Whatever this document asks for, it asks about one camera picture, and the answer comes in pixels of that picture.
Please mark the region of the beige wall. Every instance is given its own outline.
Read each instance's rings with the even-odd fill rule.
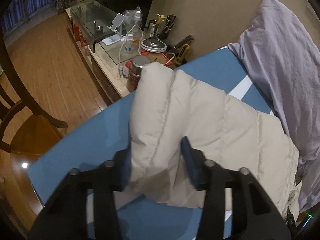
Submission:
[[[148,19],[175,14],[169,39],[176,43],[192,34],[189,60],[236,42],[249,27],[262,0],[153,0]],[[320,24],[306,8],[307,0],[279,0],[291,9],[320,47]]]

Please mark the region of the blue curtain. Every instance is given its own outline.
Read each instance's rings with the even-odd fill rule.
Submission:
[[[53,0],[12,0],[7,11],[2,16],[3,34],[11,30],[18,22],[28,19],[28,16]]]

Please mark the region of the beige puffer jacket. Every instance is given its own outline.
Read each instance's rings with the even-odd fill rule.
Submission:
[[[152,63],[142,71],[130,117],[132,178],[136,192],[160,203],[202,207],[204,192],[191,186],[179,144],[222,167],[247,167],[279,212],[297,218],[299,189],[294,186],[299,152],[278,118],[256,111],[224,91]],[[226,209],[231,210],[227,191]]]

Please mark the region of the folded garment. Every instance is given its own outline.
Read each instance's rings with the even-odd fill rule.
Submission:
[[[280,120],[256,111],[223,90],[152,63],[142,70],[130,116],[131,186],[160,203],[202,207],[204,192],[189,182],[180,141],[222,167],[247,167],[285,217],[297,217],[299,189],[294,186],[299,152]],[[227,190],[226,209],[231,208]]]
[[[320,201],[319,49],[278,0],[263,0],[251,27],[228,48],[273,102],[285,133],[298,148],[300,211],[311,208]]]

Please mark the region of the purple cloth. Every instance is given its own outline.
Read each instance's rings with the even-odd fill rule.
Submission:
[[[284,132],[298,148],[300,210],[309,209],[320,201],[319,49],[278,0],[263,0],[251,27],[228,47],[273,102]]]

